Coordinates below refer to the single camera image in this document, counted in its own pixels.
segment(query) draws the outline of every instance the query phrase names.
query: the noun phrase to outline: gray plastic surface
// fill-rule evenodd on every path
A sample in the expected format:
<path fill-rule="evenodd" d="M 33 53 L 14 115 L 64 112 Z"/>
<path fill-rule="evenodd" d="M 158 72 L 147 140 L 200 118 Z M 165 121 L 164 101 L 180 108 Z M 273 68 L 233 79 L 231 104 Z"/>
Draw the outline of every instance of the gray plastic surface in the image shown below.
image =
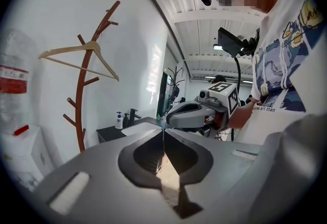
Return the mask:
<path fill-rule="evenodd" d="M 146 137 L 136 134 L 87 149 L 48 175 L 35 195 L 44 203 L 74 173 L 91 175 L 70 219 L 83 223 L 257 223 L 268 222 L 291 209 L 315 181 L 323 163 L 327 139 L 325 116 L 307 116 L 283 133 L 266 138 L 263 146 L 223 142 L 173 131 L 208 149 L 214 164 L 204 179 L 185 189 L 203 210 L 180 219 L 159 190 L 134 186 L 118 168 L 123 147 Z M 254 159 L 231 154 L 251 154 Z"/>
<path fill-rule="evenodd" d="M 189 104 L 198 104 L 201 106 L 200 110 L 184 112 L 184 113 L 176 113 L 176 110 L 179 108 L 189 105 Z M 168 115 L 171 114 L 171 118 L 169 119 L 169 125 L 176 128 L 200 128 L 204 126 L 205 117 L 214 117 L 215 111 L 209 108 L 206 105 L 198 103 L 196 101 L 185 102 L 179 105 L 176 105 L 172 108 Z"/>

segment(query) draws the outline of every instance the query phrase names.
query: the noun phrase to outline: person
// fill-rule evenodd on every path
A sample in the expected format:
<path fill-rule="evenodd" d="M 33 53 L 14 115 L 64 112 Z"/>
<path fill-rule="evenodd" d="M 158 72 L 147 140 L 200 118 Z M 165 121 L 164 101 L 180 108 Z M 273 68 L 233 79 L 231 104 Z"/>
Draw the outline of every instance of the person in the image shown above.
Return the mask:
<path fill-rule="evenodd" d="M 248 104 L 251 102 L 252 95 L 250 94 L 249 97 L 246 99 L 245 104 Z"/>
<path fill-rule="evenodd" d="M 210 83 L 226 82 L 226 78 L 223 75 L 216 75 L 213 79 L 209 80 Z"/>
<path fill-rule="evenodd" d="M 326 37 L 324 20 L 313 0 L 229 0 L 267 15 L 252 58 L 251 102 L 238 107 L 228 127 L 242 129 L 237 142 L 263 144 L 306 115 L 290 76 Z"/>

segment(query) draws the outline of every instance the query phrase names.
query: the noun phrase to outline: black monitor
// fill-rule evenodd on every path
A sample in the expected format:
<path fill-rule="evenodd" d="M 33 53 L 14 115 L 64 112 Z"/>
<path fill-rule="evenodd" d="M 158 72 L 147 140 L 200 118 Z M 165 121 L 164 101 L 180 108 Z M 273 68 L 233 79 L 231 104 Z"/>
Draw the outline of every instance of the black monitor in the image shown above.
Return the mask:
<path fill-rule="evenodd" d="M 236 57 L 244 47 L 244 43 L 239 38 L 222 27 L 218 30 L 218 44 L 233 58 Z"/>

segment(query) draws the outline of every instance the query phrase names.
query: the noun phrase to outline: white ceiling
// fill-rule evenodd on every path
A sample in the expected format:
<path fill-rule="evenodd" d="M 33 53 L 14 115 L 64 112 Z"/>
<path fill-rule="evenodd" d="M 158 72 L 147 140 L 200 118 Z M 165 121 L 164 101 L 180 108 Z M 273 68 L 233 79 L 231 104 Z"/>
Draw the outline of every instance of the white ceiling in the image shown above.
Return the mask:
<path fill-rule="evenodd" d="M 218 29 L 223 27 L 249 39 L 255 35 L 264 14 L 244 7 L 220 6 L 215 0 L 210 6 L 201 0 L 156 1 L 172 28 L 193 80 L 217 74 L 238 76 L 234 59 L 224 51 L 213 51 L 213 44 L 218 42 Z M 252 79 L 251 58 L 238 59 L 242 78 Z"/>

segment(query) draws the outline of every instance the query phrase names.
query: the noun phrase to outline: brown coat stand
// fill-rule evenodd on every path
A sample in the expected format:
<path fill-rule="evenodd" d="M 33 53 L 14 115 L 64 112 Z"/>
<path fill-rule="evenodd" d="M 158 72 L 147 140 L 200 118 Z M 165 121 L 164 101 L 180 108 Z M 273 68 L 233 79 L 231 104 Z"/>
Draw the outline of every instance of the brown coat stand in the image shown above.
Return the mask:
<path fill-rule="evenodd" d="M 116 3 L 113 4 L 113 6 L 110 8 L 110 10 L 107 10 L 107 14 L 104 16 L 102 21 L 100 22 L 98 28 L 96 29 L 91 41 L 97 41 L 101 33 L 110 25 L 113 24 L 114 26 L 117 26 L 118 23 L 109 21 L 109 18 L 111 15 L 114 13 L 116 8 L 119 6 L 121 2 L 117 1 Z M 80 40 L 81 44 L 85 44 L 85 41 L 83 40 L 82 36 L 79 34 L 78 39 Z M 83 63 L 82 63 L 82 68 L 87 69 L 88 64 L 91 59 L 93 51 L 92 50 L 86 50 Z M 78 146 L 80 148 L 80 152 L 85 150 L 84 146 L 84 136 L 85 136 L 85 131 L 86 129 L 82 129 L 82 98 L 83 98 L 83 89 L 84 86 L 91 84 L 93 82 L 96 82 L 99 80 L 99 77 L 95 77 L 91 80 L 85 81 L 85 76 L 86 76 L 86 70 L 81 70 L 80 75 L 78 77 L 78 83 L 77 83 L 77 89 L 76 89 L 76 102 L 74 102 L 71 98 L 68 98 L 67 101 L 75 108 L 75 121 L 70 119 L 66 114 L 63 115 L 63 117 L 68 120 L 73 126 L 76 127 L 76 133 L 77 133 L 77 141 L 78 141 Z"/>

